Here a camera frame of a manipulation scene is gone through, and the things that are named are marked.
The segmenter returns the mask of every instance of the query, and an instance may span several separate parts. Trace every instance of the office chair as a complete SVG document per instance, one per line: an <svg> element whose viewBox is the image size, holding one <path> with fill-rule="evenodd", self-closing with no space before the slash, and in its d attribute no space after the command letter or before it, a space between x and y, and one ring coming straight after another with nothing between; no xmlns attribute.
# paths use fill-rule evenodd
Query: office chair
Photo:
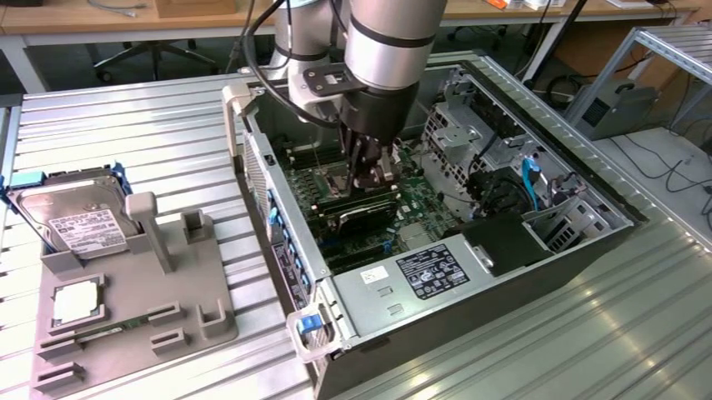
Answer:
<svg viewBox="0 0 712 400"><path fill-rule="evenodd" d="M448 34L448 40L455 42L457 40L457 33L463 31L464 29L468 29L472 31L476 35L479 32L473 27L456 27L456 30ZM500 45L503 44L504 36L508 34L508 25L500 25L497 30L489 30L489 33L495 35L495 42L492 43L492 51L500 50Z"/></svg>
<svg viewBox="0 0 712 400"><path fill-rule="evenodd" d="M218 67L216 60L212 60L210 58L191 51L198 48L197 41L194 39L189 39L190 50L183 50L182 48L173 46L171 43L174 42L178 42L178 40L149 40L146 42L141 42L137 46L134 46L131 42L123 42L123 51L99 62L95 61L97 49L93 50L94 46L89 45L87 48L90 49L90 53L93 54L93 62L95 63L94 70L97 72L97 78L102 82L110 82L114 77L106 68L146 52L150 52L151 54L155 81L161 79L158 64L162 61L162 52L175 54L183 58L187 58L189 60L208 65L210 67L210 74L213 75L220 73L221 68Z"/></svg>

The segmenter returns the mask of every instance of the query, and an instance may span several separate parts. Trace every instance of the ribbed metal surface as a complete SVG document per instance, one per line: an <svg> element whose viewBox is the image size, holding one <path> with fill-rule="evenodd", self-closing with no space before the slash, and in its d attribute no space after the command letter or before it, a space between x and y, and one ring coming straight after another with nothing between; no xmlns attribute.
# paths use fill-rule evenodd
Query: ribbed metal surface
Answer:
<svg viewBox="0 0 712 400"><path fill-rule="evenodd" d="M54 172L118 160L135 192L158 198L159 222L202 208L217 225L240 337L70 398L312 398L284 311L230 166L221 88L208 77L29 96L15 170ZM41 263L39 241L11 213L0 253L0 398L26 399Z"/></svg>
<svg viewBox="0 0 712 400"><path fill-rule="evenodd" d="M710 255L670 221L660 205L656 207L626 175L608 167L606 156L583 146L566 122L548 116L543 103L499 66L488 60L476 65L541 117L651 223L567 287L341 398L710 398ZM241 327L236 342L73 398L93 394L146 398L162 388L171 388L171 398L312 398L308 374L284 331L276 289L256 253L241 193L229 174L217 101L224 84L224 78L201 78L51 93L29 97L26 102L18 168L87 167L117 154L113 157L129 164L137 190L157 192L162 219L202 207L218 221ZM191 102L194 95L205 102ZM0 397L27 398L39 282L37 239L15 216L7 217L6 225Z"/></svg>
<svg viewBox="0 0 712 400"><path fill-rule="evenodd" d="M639 28L636 41L707 84L712 84L711 27L708 24L702 24Z"/></svg>
<svg viewBox="0 0 712 400"><path fill-rule="evenodd" d="M712 397L710 254L507 72L476 65L651 222L563 289L344 398Z"/></svg>

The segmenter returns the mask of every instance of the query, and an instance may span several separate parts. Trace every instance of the power supply label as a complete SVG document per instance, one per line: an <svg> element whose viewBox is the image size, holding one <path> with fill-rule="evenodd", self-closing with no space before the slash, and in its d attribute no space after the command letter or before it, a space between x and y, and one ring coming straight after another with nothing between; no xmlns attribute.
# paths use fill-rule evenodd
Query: power supply label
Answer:
<svg viewBox="0 0 712 400"><path fill-rule="evenodd" d="M468 275L444 244L397 259L396 263L421 300L469 282Z"/></svg>
<svg viewBox="0 0 712 400"><path fill-rule="evenodd" d="M50 225L75 254L126 244L126 237L111 210L51 219Z"/></svg>

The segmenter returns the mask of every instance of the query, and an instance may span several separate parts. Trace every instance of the floor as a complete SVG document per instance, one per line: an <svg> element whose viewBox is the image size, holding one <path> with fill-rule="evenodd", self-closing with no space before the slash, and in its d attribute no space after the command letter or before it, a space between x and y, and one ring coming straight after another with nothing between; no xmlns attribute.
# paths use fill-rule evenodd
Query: floor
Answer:
<svg viewBox="0 0 712 400"><path fill-rule="evenodd" d="M456 41L451 41L448 36L453 33L453 28L444 28L437 35L435 52L444 53L481 48L488 51L501 65L512 69L523 53L525 43L523 26L509 26L508 33L503 39L503 45L497 50L492 49L492 43L496 40L493 29L492 27L464 29L459 32ZM270 46L265 39L266 37L258 42L258 48L262 49L262 55L269 56ZM218 66L225 68L233 41L234 39L230 37L199 39L197 40L197 51L206 57L213 58ZM187 48L187 41L177 42L175 45L181 48ZM103 58L111 57L123 50L122 43L102 43L97 47ZM142 54L123 61L118 66L109 68L114 76L111 83L101 82L97 79L90 54L85 45L31 47L30 54L51 90L70 90L110 84L141 83L149 82L153 79L149 54ZM529 55L525 54L521 65L527 63L528 59ZM161 72L163 79L193 78L209 74L210 68L195 62L185 61L173 54L166 54L161 64ZM552 62L548 66L548 73L571 73L571 70L560 63ZM0 95L22 92L23 85L18 81L12 68L0 54Z"/></svg>

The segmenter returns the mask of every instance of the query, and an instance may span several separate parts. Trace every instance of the hard drive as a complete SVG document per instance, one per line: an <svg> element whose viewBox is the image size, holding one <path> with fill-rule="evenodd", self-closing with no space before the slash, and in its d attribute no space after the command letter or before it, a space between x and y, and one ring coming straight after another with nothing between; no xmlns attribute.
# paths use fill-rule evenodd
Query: hard drive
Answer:
<svg viewBox="0 0 712 400"><path fill-rule="evenodd" d="M49 177L42 172L16 173L3 191L3 200L35 229L50 253L71 250L82 259L102 257L126 250L126 238L141 233L126 214L131 190L121 164Z"/></svg>

